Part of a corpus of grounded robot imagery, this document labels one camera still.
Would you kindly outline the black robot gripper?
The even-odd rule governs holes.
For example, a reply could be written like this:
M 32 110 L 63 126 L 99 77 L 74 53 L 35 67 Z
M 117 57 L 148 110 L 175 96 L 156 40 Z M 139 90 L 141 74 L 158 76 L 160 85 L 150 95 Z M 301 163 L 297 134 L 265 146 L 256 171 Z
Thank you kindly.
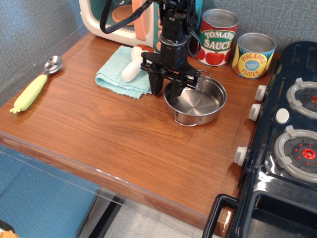
M 160 40 L 159 53 L 141 53 L 141 69 L 148 72 L 151 92 L 155 96 L 162 90 L 164 79 L 171 81 L 169 103 L 172 104 L 185 87 L 194 90 L 198 87 L 201 73 L 188 63 L 187 57 L 196 57 L 201 43 L 197 37 L 186 37 L 181 41 L 161 37 Z

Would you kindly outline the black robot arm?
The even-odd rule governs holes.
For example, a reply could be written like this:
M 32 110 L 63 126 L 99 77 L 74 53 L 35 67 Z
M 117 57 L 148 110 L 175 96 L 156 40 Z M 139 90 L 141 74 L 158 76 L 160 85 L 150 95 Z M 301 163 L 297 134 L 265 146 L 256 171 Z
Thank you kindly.
M 168 102 L 173 103 L 188 87 L 196 90 L 201 73 L 191 66 L 188 56 L 195 57 L 196 52 L 190 51 L 190 42 L 198 41 L 195 29 L 198 25 L 196 2 L 194 0 L 160 0 L 160 23 L 162 25 L 159 41 L 159 53 L 141 53 L 143 61 L 141 69 L 148 72 L 151 92 L 157 95 L 163 80 L 170 80 Z

